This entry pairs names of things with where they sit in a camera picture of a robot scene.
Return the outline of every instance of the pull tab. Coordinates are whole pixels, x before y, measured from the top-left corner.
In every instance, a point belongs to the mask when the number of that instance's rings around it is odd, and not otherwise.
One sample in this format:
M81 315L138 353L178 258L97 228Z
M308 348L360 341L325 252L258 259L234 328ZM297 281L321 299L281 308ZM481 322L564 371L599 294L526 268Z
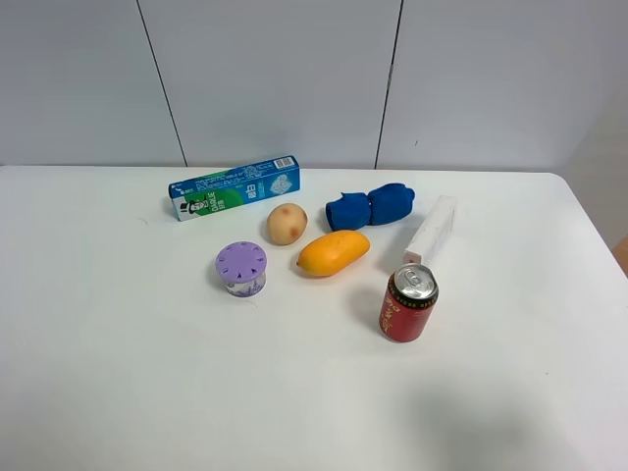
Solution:
M413 285L415 288L425 288L425 282L422 281L419 277L417 277L416 273L414 272L406 272L403 274L403 277L408 280L408 282Z

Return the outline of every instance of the potato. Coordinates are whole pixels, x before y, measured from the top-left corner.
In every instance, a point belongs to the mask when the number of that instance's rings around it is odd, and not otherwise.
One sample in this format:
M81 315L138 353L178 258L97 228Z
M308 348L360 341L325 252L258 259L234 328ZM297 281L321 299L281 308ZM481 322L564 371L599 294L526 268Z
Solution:
M307 226L307 215L296 204L280 204L268 216L268 236L277 245L288 245L296 241Z

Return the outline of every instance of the purple container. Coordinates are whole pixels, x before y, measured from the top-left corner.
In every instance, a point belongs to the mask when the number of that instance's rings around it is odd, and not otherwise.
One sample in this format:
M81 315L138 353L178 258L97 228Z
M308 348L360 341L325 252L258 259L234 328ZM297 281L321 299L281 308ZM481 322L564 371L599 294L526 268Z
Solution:
M266 285L266 253L253 242L234 242L216 257L216 271L227 291L249 297Z

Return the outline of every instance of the purple lid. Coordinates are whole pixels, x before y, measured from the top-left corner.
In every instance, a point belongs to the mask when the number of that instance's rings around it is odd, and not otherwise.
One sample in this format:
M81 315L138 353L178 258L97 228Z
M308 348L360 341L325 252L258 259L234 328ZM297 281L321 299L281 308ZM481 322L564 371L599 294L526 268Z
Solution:
M266 253L253 242L234 242L216 257L216 271L225 283L248 283L266 270Z

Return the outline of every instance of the white wall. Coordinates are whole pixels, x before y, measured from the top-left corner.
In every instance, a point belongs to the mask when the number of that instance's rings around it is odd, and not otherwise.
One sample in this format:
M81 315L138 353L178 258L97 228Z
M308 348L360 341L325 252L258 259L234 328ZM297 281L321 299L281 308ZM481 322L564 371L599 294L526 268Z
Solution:
M628 88L612 96L558 172L609 247L628 235Z
M190 165L373 168L398 0L141 0Z
M405 0L378 168L552 170L625 79L626 0Z
M183 164L134 1L0 3L0 164Z

